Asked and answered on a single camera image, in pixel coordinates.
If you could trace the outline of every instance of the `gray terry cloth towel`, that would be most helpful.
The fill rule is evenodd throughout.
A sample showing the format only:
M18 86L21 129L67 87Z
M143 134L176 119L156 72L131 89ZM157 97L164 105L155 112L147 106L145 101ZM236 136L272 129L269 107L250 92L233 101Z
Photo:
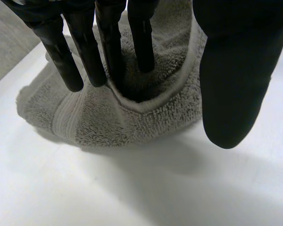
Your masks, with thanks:
M84 80L83 90L68 91L49 60L20 91L18 114L37 129L79 146L101 147L144 144L201 119L199 66L207 37L194 18L191 0L161 0L151 23L154 71L139 72L123 14L119 26L127 64L125 89L118 90L111 80L107 86L92 87L74 43L67 37ZM100 43L96 27L94 33Z

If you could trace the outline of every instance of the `white surface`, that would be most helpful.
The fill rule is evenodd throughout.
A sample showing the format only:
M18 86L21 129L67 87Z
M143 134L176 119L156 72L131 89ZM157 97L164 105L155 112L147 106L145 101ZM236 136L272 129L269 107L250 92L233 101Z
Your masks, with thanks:
M211 144L201 123L132 149L40 136L15 99L44 54L37 46L0 82L0 226L283 226L283 53L233 150Z

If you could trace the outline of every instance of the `black rubber finger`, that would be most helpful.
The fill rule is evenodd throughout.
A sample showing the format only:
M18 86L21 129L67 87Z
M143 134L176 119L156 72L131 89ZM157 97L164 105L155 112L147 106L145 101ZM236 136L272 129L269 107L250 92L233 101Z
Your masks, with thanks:
M253 127L283 49L283 1L268 2L257 13L253 8L260 4L245 0L193 2L208 36L200 64L204 128L225 149L237 146Z

